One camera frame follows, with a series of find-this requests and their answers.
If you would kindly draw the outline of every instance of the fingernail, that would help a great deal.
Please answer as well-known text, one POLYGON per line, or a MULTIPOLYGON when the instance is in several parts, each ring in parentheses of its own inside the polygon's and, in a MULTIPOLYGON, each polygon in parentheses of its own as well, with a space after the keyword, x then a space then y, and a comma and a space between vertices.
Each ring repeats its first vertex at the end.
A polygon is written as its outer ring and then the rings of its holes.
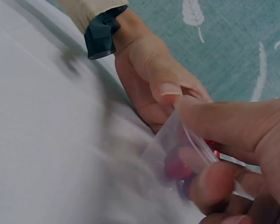
POLYGON ((239 224, 246 216, 232 216, 225 219, 221 224, 239 224))
POLYGON ((163 83, 160 86, 160 94, 161 94, 161 96, 182 95, 182 90, 179 86, 174 85, 172 83, 163 83))

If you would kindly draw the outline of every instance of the red object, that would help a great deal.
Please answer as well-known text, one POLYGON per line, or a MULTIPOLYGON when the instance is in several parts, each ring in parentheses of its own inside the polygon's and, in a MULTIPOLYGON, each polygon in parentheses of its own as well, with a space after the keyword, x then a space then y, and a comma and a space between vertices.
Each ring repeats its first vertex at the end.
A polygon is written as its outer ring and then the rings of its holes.
POLYGON ((193 170, 185 165, 180 158, 180 150, 172 150, 165 158, 165 174, 177 181, 186 180, 191 177, 193 170))
POLYGON ((210 147, 210 149, 212 150, 212 152, 215 154, 215 156, 217 158, 220 158, 220 153, 214 149, 212 149, 212 144, 215 143, 215 141, 213 140, 208 140, 208 139, 204 139, 205 143, 210 147))

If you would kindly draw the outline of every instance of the bedsheet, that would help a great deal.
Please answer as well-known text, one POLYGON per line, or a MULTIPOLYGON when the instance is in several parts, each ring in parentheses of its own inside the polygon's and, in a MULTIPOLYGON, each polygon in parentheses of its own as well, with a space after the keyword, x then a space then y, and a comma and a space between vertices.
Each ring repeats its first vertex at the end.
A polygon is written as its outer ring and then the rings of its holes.
MULTIPOLYGON (((45 0, 0 0, 0 224, 100 223, 104 154, 152 137, 113 56, 89 61, 83 36, 45 0)), ((202 217, 193 206, 187 223, 202 217)))

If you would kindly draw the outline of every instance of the red pill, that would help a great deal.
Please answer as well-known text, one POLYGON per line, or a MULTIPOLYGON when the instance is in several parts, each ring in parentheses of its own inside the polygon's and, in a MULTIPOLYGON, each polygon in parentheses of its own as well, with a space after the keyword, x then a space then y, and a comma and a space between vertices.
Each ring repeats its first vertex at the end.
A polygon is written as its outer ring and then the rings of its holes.
POLYGON ((180 181, 188 179, 193 170, 182 161, 180 149, 175 149, 165 159, 164 172, 169 178, 180 181))

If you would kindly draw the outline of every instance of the wrist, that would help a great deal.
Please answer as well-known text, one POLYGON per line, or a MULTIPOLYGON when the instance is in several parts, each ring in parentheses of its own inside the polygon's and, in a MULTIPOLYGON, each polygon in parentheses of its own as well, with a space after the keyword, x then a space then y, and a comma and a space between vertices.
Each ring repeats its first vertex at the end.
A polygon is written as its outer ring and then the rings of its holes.
POLYGON ((141 37, 151 34, 149 28, 130 8, 116 17, 121 28, 113 35, 113 41, 117 52, 121 52, 126 46, 141 37))

